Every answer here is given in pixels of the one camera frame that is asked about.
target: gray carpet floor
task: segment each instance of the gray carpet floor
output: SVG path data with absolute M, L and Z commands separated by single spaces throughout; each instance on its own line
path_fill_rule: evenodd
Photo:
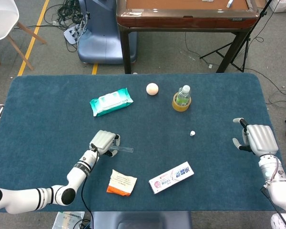
M 62 0 L 50 0 L 48 5 L 62 3 Z M 20 21 L 26 26 L 35 25 L 43 7 L 43 0 L 17 0 Z M 48 11 L 46 18 L 51 21 L 55 9 Z M 271 15 L 271 10 L 257 25 L 253 37 L 262 29 Z M 67 51 L 62 31 L 41 27 L 39 35 L 45 38 L 47 45 L 36 41 L 30 55 L 35 70 L 26 67 L 26 74 L 91 74 L 92 65 L 82 63 L 77 53 Z M 13 31 L 11 36 L 23 53 L 26 52 L 31 37 L 23 31 Z M 253 41 L 247 58 L 247 68 L 255 69 L 271 79 L 280 89 L 286 89 L 286 12 L 275 13 L 260 34 L 264 42 Z M 227 33 L 188 33 L 188 47 L 199 54 L 208 53 L 221 45 L 229 43 L 233 35 Z M 236 63 L 242 62 L 242 55 Z M 21 57 L 7 40 L 0 41 L 0 103 L 4 103 L 11 81 L 17 76 Z M 216 54 L 206 58 L 208 62 L 219 64 L 221 57 Z M 198 56 L 189 52 L 184 43 L 184 33 L 180 32 L 141 32 L 139 34 L 138 58 L 133 65 L 137 73 L 214 73 L 217 66 L 210 69 Z M 229 66 L 226 72 L 237 72 Z M 265 100 L 268 101 L 277 89 L 261 74 L 257 75 L 262 85 Z M 122 65 L 104 65 L 98 67 L 98 74 L 122 74 Z M 285 100 L 286 96 L 275 94 L 273 100 Z M 268 111 L 276 134 L 277 142 L 286 164 L 286 109 L 268 105 Z M 39 228 L 50 229 L 56 212 L 30 212 L 19 215 L 0 213 L 0 229 Z M 207 211 L 193 212 L 193 228 L 196 229 L 257 229 L 271 228 L 270 217 L 273 212 L 264 211 Z

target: bottle cap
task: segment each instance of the bottle cap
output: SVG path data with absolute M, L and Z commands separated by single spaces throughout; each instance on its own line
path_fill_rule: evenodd
M 183 88 L 182 88 L 182 91 L 184 93 L 189 93 L 191 90 L 190 86 L 189 85 L 184 85 Z

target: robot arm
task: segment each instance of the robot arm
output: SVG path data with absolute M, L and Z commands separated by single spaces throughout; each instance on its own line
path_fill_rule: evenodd
M 264 187 L 268 190 L 272 202 L 286 211 L 286 174 L 281 161 L 274 156 L 278 151 L 275 137 L 269 126 L 249 125 L 243 118 L 235 118 L 235 123 L 243 127 L 242 135 L 245 145 L 233 138 L 234 145 L 239 150 L 253 152 L 260 157 L 258 162 L 265 179 Z M 273 229 L 285 229 L 286 226 L 278 214 L 271 218 Z
M 71 204 L 82 182 L 87 178 L 100 155 L 114 156 L 117 151 L 110 151 L 115 141 L 120 145 L 120 136 L 100 130 L 90 142 L 87 150 L 67 175 L 68 185 L 54 185 L 50 188 L 35 188 L 27 190 L 6 190 L 0 188 L 0 209 L 5 208 L 10 214 L 35 211 L 47 204 L 66 206 Z

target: table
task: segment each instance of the table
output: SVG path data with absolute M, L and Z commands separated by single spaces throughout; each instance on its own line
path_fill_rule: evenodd
M 120 30 L 125 73 L 131 74 L 128 34 L 132 31 L 232 32 L 234 41 L 217 73 L 223 73 L 259 14 L 254 0 L 117 0 L 116 17 Z
M 149 96 L 148 83 L 159 85 Z M 172 108 L 179 86 L 189 84 L 186 112 Z M 89 101 L 127 87 L 130 106 L 93 117 Z M 272 210 L 259 189 L 259 158 L 235 148 L 236 117 L 271 125 L 256 76 L 248 73 L 22 76 L 11 84 L 0 121 L 0 187 L 66 185 L 66 176 L 98 130 L 121 135 L 133 153 L 102 156 L 84 198 L 92 211 Z M 196 131 L 190 137 L 190 131 Z M 188 161 L 195 174 L 154 195 L 148 180 Z M 112 169 L 137 177 L 130 197 L 106 193 Z M 67 206 L 83 211 L 80 190 Z

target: yellow floor line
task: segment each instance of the yellow floor line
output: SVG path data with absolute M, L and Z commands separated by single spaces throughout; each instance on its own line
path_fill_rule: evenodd
M 92 75 L 96 75 L 96 73 L 97 73 L 97 67 L 98 67 L 98 64 L 97 63 L 95 63 L 94 65 L 93 65 L 93 68 L 92 68 Z
M 43 8 L 41 10 L 41 13 L 40 13 L 40 16 L 39 16 L 39 19 L 38 19 L 38 22 L 37 22 L 37 25 L 41 25 L 42 23 L 42 19 L 43 19 L 43 16 L 45 14 L 45 11 L 47 9 L 47 6 L 49 4 L 49 1 L 50 0 L 45 0 L 44 2 L 44 5 L 43 5 Z M 38 34 L 38 31 L 39 31 L 39 28 L 40 27 L 36 27 L 35 30 L 34 30 L 34 33 L 35 34 Z M 29 58 L 30 54 L 31 54 L 31 51 L 32 51 L 32 48 L 34 46 L 34 43 L 35 43 L 35 37 L 32 37 L 31 41 L 30 41 L 30 44 L 29 44 L 29 47 L 27 49 L 27 52 L 25 53 L 25 58 Z M 18 72 L 18 76 L 22 76 L 23 72 L 24 72 L 24 68 L 26 66 L 26 63 L 24 61 L 22 61 L 22 64 L 21 64 L 21 67 L 19 69 L 19 72 Z

